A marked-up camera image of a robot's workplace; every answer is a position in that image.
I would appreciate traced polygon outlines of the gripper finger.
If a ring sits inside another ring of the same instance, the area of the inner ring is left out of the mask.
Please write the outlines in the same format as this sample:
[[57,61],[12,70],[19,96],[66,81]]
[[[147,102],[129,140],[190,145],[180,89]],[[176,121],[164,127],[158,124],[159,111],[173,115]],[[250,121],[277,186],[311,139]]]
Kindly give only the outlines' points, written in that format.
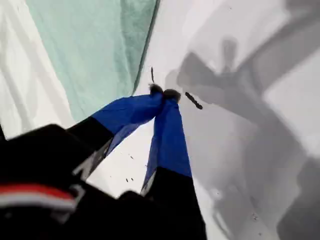
[[154,119],[144,196],[155,208],[156,230],[165,240],[205,240],[206,225],[198,204],[179,110],[181,95],[167,89]]
[[149,90],[149,94],[117,99],[67,129],[92,150],[73,170],[74,175],[87,179],[126,137],[160,112],[164,91],[157,84],[151,84]]

